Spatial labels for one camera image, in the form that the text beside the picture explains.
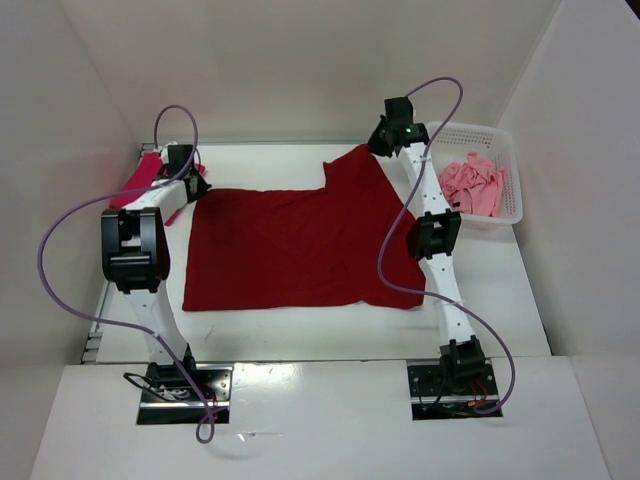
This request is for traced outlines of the magenta t shirt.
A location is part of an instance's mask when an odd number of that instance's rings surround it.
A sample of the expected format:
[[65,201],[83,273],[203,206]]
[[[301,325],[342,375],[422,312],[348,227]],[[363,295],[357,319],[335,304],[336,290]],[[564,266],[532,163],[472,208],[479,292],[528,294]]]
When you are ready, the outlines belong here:
[[122,194],[113,198],[111,209],[142,210],[147,207],[159,207],[165,226],[171,226],[187,202],[184,177],[192,167],[200,170],[204,177],[206,169],[193,160],[186,173],[168,186],[152,190],[153,186],[164,184],[176,175],[192,154],[192,145],[167,145],[161,151],[151,151],[143,155],[141,162],[127,180]]

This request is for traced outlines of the dark red t shirt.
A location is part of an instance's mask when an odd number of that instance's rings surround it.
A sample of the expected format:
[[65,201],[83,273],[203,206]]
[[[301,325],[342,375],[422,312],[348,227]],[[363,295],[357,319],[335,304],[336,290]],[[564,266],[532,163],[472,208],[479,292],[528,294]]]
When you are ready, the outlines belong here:
[[183,309],[421,306],[425,275],[406,247],[414,217],[377,158],[360,145],[323,171],[317,190],[214,189],[198,200]]

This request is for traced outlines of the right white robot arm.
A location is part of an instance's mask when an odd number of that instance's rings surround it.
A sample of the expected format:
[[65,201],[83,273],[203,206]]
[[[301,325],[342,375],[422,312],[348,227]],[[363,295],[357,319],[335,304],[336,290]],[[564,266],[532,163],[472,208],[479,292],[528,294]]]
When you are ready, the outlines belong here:
[[434,282],[428,290],[442,308],[439,382],[446,391],[461,394],[481,377],[486,363],[454,271],[461,215],[444,197],[429,152],[431,138],[425,125],[414,121],[409,98],[386,99],[384,107],[368,146],[377,155],[396,158],[414,183],[409,199],[417,201],[419,212],[406,236],[407,249],[426,268]]

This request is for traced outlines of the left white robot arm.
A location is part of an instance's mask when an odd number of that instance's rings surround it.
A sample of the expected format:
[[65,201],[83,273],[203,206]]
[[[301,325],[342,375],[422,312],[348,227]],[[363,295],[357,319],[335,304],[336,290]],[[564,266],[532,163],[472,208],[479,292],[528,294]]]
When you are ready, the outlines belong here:
[[196,147],[177,142],[145,153],[122,194],[101,215],[105,278],[124,294],[139,324],[151,331],[147,373],[126,373],[124,378],[164,402],[193,400],[200,385],[167,293],[171,261],[165,234],[165,225],[210,188],[196,155]]

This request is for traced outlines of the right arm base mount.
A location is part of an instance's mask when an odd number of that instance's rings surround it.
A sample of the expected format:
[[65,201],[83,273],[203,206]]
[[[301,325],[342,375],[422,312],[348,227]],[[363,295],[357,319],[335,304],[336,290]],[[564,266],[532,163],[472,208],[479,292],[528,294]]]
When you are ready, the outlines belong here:
[[501,417],[500,409],[489,414],[477,409],[491,409],[499,393],[489,361],[478,379],[463,381],[453,388],[445,384],[442,368],[435,360],[406,363],[413,421]]

